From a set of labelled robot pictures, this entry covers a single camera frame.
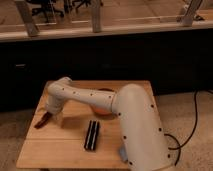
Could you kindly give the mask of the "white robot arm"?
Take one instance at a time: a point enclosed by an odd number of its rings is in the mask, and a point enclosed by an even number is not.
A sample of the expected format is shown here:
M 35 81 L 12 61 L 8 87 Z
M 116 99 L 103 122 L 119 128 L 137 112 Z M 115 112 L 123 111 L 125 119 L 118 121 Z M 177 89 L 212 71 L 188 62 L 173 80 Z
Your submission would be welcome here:
M 59 114 L 68 100 L 97 106 L 118 115 L 131 171 L 175 171 L 159 114 L 143 86 L 126 84 L 116 92 L 72 86 L 69 77 L 52 82 L 46 110 Z

